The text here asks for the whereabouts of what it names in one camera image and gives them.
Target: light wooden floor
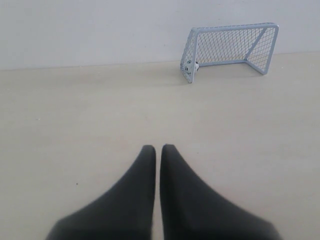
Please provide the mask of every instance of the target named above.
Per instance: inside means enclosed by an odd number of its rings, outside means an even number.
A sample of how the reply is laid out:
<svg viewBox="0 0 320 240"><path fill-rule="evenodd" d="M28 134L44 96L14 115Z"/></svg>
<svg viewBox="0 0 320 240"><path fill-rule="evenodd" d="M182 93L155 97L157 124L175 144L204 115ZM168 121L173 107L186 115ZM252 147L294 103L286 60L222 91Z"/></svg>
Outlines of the light wooden floor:
<svg viewBox="0 0 320 240"><path fill-rule="evenodd" d="M320 53L275 55L265 76L205 67L193 84L178 62L1 71L0 114L3 240L43 240L112 186L142 145L156 147L159 166L165 143L284 239L320 236Z"/></svg>

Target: white wall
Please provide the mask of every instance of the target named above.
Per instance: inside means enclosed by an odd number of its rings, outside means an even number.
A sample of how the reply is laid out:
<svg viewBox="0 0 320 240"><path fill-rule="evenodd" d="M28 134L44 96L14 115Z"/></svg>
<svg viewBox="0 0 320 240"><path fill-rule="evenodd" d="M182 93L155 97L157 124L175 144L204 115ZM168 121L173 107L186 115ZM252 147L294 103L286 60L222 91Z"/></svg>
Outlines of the white wall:
<svg viewBox="0 0 320 240"><path fill-rule="evenodd" d="M275 22L320 50L319 0L0 0L0 69L177 61L191 27Z"/></svg>

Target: mini soccer goal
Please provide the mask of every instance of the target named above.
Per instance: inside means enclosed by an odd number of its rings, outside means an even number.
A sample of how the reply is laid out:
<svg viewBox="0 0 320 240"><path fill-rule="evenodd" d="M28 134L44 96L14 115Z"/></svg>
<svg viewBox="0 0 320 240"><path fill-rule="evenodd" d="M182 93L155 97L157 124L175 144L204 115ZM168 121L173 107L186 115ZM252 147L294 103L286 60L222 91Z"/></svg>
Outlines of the mini soccer goal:
<svg viewBox="0 0 320 240"><path fill-rule="evenodd" d="M278 31L279 26L271 22L192 28L182 55L181 72L192 83L199 67L246 63L265 75Z"/></svg>

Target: goal post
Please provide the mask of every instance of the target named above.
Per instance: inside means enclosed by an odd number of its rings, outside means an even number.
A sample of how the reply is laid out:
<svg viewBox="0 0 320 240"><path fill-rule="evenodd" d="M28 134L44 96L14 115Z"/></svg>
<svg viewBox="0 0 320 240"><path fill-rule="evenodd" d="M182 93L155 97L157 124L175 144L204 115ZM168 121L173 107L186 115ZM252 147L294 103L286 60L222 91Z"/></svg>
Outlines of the goal post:
<svg viewBox="0 0 320 240"><path fill-rule="evenodd" d="M180 70L189 83L200 67L246 63L268 73L279 26L266 22L248 25L194 27L187 38Z"/></svg>

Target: floor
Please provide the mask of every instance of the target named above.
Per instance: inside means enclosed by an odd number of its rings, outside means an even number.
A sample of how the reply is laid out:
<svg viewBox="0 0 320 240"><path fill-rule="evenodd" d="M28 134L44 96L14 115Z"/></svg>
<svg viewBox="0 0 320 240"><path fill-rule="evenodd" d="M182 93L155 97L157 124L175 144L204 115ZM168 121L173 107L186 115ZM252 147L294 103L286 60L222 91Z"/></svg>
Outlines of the floor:
<svg viewBox="0 0 320 240"><path fill-rule="evenodd" d="M317 239L319 59L275 55L265 76L245 64L204 67L192 84L178 62L0 71L0 238L43 240L142 145L156 147L159 166L170 143L284 239ZM153 239L163 239L158 187Z"/></svg>

